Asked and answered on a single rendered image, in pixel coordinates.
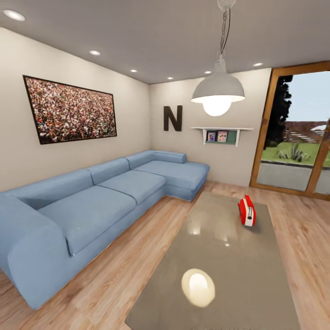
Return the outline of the radio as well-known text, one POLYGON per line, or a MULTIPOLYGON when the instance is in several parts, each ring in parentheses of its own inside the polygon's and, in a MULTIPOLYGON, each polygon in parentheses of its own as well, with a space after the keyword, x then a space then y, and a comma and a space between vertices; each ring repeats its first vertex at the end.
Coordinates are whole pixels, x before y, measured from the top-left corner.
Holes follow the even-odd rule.
POLYGON ((256 220, 256 212, 249 196, 245 195, 244 197, 238 204, 241 221, 243 225, 253 227, 256 220))

